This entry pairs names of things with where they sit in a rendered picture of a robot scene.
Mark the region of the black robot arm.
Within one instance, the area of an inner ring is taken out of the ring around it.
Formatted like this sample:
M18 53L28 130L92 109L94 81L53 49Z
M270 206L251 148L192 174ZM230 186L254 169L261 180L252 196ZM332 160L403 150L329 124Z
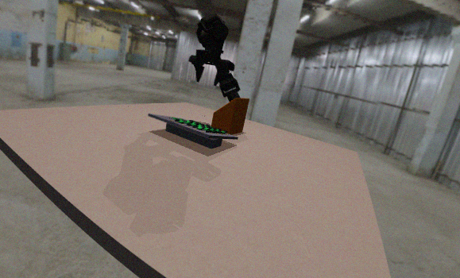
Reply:
M214 43L223 46L224 40L228 35L228 28L225 26L224 20L217 14L208 15L201 18L201 21L197 23L197 36L198 41L205 49L196 50L195 58L198 59L212 59L215 61L215 49L206 48L210 43ZM203 33L202 33L203 30ZM229 101L235 98L241 98L238 91L238 81L232 76L231 73L227 72L219 81L219 86L222 91L224 98L227 96ZM235 89L234 89L235 88ZM233 90L232 90L233 89ZM231 91L232 90L232 91ZM224 93L224 91L226 91Z

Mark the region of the grey switch panel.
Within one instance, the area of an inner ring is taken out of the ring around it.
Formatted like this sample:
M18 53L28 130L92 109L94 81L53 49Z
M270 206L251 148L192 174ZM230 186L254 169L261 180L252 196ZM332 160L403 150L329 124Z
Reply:
M228 134L226 130L213 128L193 120L149 114L149 117L159 119L166 123L165 131L193 141L197 144L214 149L222 144L222 139L235 139L238 137Z

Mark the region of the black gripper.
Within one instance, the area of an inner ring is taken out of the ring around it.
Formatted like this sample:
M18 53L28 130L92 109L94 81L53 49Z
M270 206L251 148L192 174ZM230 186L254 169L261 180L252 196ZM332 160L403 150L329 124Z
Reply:
M209 65L214 65L217 66L217 72L215 76L215 81L214 81L214 86L218 84L218 82L221 80L221 78L227 73L230 72L229 70L233 71L235 66L234 64L229 61L229 60L219 60L221 53L223 54L222 46L210 43L209 45L206 46L206 48L216 48L215 49L215 61L212 59L196 59L195 56L191 55L189 56L188 62L191 62L195 66L195 72L196 72L196 78L197 82L200 81L203 71L204 71L204 64L209 64ZM210 63L209 63L210 62ZM214 63L213 63L214 62Z

